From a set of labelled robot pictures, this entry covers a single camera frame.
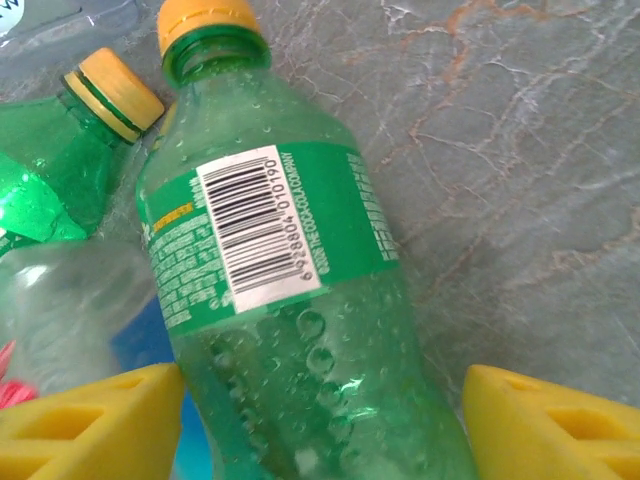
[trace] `barcode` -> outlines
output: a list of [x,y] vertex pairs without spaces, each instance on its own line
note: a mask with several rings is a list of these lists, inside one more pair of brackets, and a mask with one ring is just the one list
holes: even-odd
[[197,172],[236,313],[320,288],[275,146]]

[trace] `marble surface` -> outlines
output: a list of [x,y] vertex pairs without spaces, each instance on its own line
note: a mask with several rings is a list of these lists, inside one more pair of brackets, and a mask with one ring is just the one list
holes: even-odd
[[[116,48],[169,102],[160,3]],[[253,3],[275,69],[358,137],[452,401],[480,362],[640,406],[640,0]],[[102,237],[140,239],[134,153]]]

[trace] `yellow bottle cap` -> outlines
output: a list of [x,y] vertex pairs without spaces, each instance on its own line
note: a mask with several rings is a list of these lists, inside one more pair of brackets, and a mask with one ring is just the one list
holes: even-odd
[[[130,142],[135,142],[164,113],[158,97],[109,48],[98,50],[64,78],[102,121]],[[104,100],[121,115],[107,108]]]
[[260,33],[247,0],[166,0],[158,14],[160,53],[164,56],[183,35],[212,25],[235,25]]

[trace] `crushed plastic bottle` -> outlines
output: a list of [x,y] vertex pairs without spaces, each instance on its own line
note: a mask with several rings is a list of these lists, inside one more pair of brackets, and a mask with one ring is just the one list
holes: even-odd
[[0,105],[0,256],[91,235],[126,149],[164,111],[109,49],[62,83],[54,97]]
[[138,20],[135,0],[0,0],[0,77],[88,54]]

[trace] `plastic bottle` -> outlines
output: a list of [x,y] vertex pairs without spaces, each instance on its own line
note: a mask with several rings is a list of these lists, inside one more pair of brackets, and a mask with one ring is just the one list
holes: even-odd
[[111,175],[164,111],[109,49],[62,83],[54,97],[0,106],[0,255],[93,233]]
[[220,478],[250,477],[233,471],[219,385],[263,478],[476,478],[458,419],[424,376],[353,135],[269,72],[244,0],[168,0],[158,32],[178,107],[139,179],[140,210]]
[[[34,245],[0,258],[0,346],[12,341],[11,374],[45,395],[174,361],[148,260],[120,242]],[[211,479],[189,396],[182,424],[177,477]]]
[[0,77],[87,54],[138,19],[135,0],[0,0]]

